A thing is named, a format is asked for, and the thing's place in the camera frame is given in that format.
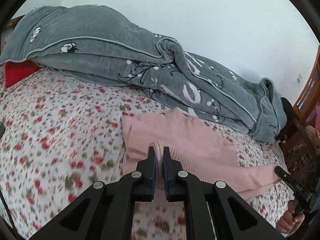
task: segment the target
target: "red pillow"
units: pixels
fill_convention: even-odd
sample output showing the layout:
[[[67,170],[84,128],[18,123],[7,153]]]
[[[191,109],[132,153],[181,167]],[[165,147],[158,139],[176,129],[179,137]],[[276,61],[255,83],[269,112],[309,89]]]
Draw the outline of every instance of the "red pillow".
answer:
[[[13,63],[5,63],[5,88],[11,87],[15,83],[38,71],[40,68],[31,60]]]

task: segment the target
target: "finger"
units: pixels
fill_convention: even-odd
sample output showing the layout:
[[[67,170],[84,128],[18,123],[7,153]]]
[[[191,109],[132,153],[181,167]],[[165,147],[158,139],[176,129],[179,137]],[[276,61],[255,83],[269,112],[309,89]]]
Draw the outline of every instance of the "finger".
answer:
[[[278,230],[280,233],[283,233],[283,234],[288,233],[288,231],[285,230],[283,227],[281,227],[281,225],[279,225],[278,222],[276,223],[276,230]]]
[[[293,200],[289,200],[288,201],[288,211],[290,214],[294,214],[294,211],[296,209],[296,206],[294,204],[294,201]]]
[[[279,220],[279,225],[284,228],[287,232],[290,232],[293,226],[290,226],[283,217]]]
[[[297,229],[301,226],[302,222],[304,221],[304,214],[299,214],[294,219],[297,221],[293,228],[290,230],[289,235],[292,235]]]
[[[284,220],[288,223],[288,225],[290,225],[291,227],[293,227],[295,225],[295,221],[293,219],[292,214],[288,211],[286,211],[283,216]]]

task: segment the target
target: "fabric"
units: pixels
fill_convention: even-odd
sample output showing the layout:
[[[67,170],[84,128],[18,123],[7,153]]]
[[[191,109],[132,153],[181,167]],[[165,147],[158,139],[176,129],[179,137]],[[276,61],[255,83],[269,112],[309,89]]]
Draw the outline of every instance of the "fabric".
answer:
[[[0,140],[0,188],[26,239],[94,181],[119,180],[121,117],[169,110],[137,87],[99,86],[47,69],[7,90],[4,82],[0,79],[0,120],[6,126]],[[202,122],[236,145],[241,167],[278,163],[287,170],[276,143],[261,144],[227,126]],[[281,181],[247,202],[275,226],[291,198],[292,191]],[[0,216],[10,224],[1,201]],[[170,208],[136,203],[132,239],[185,240],[183,203]]]
[[[162,182],[163,148],[168,146],[172,159],[180,161],[183,170],[212,184],[222,180],[244,199],[260,195],[280,181],[274,173],[277,164],[239,167],[233,143],[178,109],[165,115],[124,116],[122,124],[126,146],[124,174],[135,171],[138,161],[146,159],[149,146],[153,146],[157,178]]]
[[[291,103],[286,98],[281,98],[283,110],[287,116],[287,119],[297,119],[299,120],[299,116],[297,113],[293,110]]]
[[[11,87],[20,80],[28,77],[40,68],[31,60],[21,63],[6,62],[5,63],[5,87]]]
[[[274,142],[287,120],[268,78],[250,83],[107,6],[31,11],[16,26],[0,64],[27,59],[103,85],[138,85],[161,104],[249,133],[257,141]]]
[[[316,116],[316,125],[315,128],[320,128],[320,106],[316,107],[316,112],[317,112],[317,116]]]

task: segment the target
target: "red floral pattern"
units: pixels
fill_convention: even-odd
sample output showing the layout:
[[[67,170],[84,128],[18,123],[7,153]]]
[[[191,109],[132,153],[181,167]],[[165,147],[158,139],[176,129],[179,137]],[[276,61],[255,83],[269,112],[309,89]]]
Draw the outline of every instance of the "red floral pattern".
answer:
[[[0,120],[6,126],[0,140],[0,188],[26,239],[93,182],[119,180],[122,115],[169,110],[135,87],[98,86],[50,70],[4,90],[0,70]],[[238,145],[240,166],[279,163],[285,168],[277,144],[259,144],[228,127],[204,123]],[[248,203],[275,226],[291,197],[281,182]],[[0,215],[9,223],[1,203]],[[136,204],[132,239],[152,238],[186,238],[181,203],[169,209]]]

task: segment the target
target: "wooden furniture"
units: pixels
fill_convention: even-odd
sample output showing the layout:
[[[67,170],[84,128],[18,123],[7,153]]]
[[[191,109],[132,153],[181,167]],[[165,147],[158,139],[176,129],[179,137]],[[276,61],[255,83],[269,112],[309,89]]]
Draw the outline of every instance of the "wooden furniture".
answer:
[[[316,106],[320,105],[320,47],[312,72],[293,110],[298,114],[299,120],[304,125],[314,127],[316,120]]]
[[[281,100],[288,121],[276,139],[281,142],[280,147],[289,173],[304,186],[314,189],[319,177],[311,176],[314,160],[318,156],[317,149],[289,101],[285,98]]]

